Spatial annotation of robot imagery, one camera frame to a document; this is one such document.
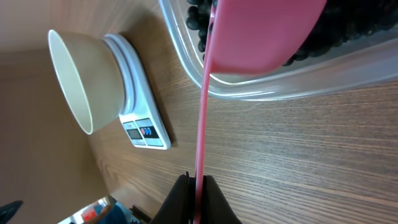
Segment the white kitchen scale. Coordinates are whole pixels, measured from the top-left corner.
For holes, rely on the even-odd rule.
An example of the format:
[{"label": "white kitchen scale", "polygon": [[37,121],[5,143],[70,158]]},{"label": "white kitchen scale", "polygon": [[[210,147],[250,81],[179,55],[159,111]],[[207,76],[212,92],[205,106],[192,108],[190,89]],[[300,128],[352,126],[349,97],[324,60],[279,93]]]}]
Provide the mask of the white kitchen scale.
[{"label": "white kitchen scale", "polygon": [[168,149],[171,145],[170,138],[138,54],[119,34],[107,34],[103,40],[112,50],[123,76],[125,102],[119,119],[126,134],[136,147]]}]

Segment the digital display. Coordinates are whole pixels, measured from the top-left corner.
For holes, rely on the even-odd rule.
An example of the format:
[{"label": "digital display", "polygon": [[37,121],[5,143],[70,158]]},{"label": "digital display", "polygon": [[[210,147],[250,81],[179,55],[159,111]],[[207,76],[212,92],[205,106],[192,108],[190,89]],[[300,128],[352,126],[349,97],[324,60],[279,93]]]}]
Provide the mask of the digital display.
[{"label": "digital display", "polygon": [[127,130],[127,133],[129,133],[129,136],[131,139],[142,139],[142,137],[139,134],[139,131],[137,129]]}]

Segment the white bowl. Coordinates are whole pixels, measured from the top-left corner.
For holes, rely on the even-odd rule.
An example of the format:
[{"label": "white bowl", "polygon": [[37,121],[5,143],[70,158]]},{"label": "white bowl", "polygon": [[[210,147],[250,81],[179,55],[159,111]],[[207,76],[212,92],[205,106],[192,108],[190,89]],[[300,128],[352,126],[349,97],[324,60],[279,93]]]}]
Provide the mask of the white bowl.
[{"label": "white bowl", "polygon": [[117,118],[124,104],[122,76],[112,52],[84,34],[49,31],[52,62],[75,119],[86,134]]}]

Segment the red object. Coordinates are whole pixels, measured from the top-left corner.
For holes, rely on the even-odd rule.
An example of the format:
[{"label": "red object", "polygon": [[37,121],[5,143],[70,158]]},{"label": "red object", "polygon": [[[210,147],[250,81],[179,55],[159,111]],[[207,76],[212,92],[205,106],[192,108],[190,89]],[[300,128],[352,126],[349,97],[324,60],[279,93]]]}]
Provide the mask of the red object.
[{"label": "red object", "polygon": [[85,222],[92,220],[95,216],[97,216],[94,207],[87,208],[82,214],[81,217]]}]

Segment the black object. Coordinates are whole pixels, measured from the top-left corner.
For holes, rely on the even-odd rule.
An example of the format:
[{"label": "black object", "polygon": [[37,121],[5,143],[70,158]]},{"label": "black object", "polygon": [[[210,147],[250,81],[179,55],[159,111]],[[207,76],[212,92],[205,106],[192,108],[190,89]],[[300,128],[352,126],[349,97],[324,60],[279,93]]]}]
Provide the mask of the black object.
[{"label": "black object", "polygon": [[326,54],[329,50],[330,50],[330,47],[324,47],[322,49],[309,52],[308,56],[310,56],[310,57],[319,57],[321,55]]},{"label": "black object", "polygon": [[143,211],[141,211],[139,208],[137,208],[135,205],[130,208],[130,211],[134,217],[136,217],[138,220],[142,220],[146,223],[149,223],[151,221],[151,218],[145,214]]},{"label": "black object", "polygon": [[306,52],[304,52],[304,54],[294,54],[293,55],[293,59],[296,61],[302,61],[308,58],[308,54]]},{"label": "black object", "polygon": [[196,6],[189,7],[188,16],[189,17],[198,17],[199,16],[198,8]]},{"label": "black object", "polygon": [[200,28],[198,35],[199,35],[200,40],[205,40],[206,41],[206,39],[207,39],[207,29]]},{"label": "black object", "polygon": [[206,42],[199,41],[198,50],[199,50],[200,52],[204,52],[204,51],[206,50]]},{"label": "black object", "polygon": [[211,3],[203,1],[201,4],[199,4],[198,10],[201,16],[210,16]]},{"label": "black object", "polygon": [[0,207],[0,224],[6,224],[15,215],[23,203],[23,201],[18,200]]},{"label": "black object", "polygon": [[199,29],[199,19],[197,17],[188,17],[186,24],[187,27],[191,30]]},{"label": "black object", "polygon": [[207,16],[199,17],[199,26],[201,29],[209,29],[210,18]]},{"label": "black object", "polygon": [[209,26],[209,32],[210,32],[210,34],[213,32],[213,23],[211,23]]},{"label": "black object", "polygon": [[289,58],[288,61],[285,62],[282,66],[283,66],[283,67],[289,66],[289,65],[293,64],[293,62],[294,62],[294,58],[291,57],[291,58]]},{"label": "black object", "polygon": [[344,40],[340,39],[339,41],[337,41],[336,43],[333,44],[332,47],[340,47],[343,44]]},{"label": "black object", "polygon": [[199,5],[203,0],[187,0],[189,4]]},{"label": "black object", "polygon": [[[149,224],[187,224],[195,210],[195,178],[178,177],[169,195]],[[201,224],[240,224],[212,176],[204,176]]]}]

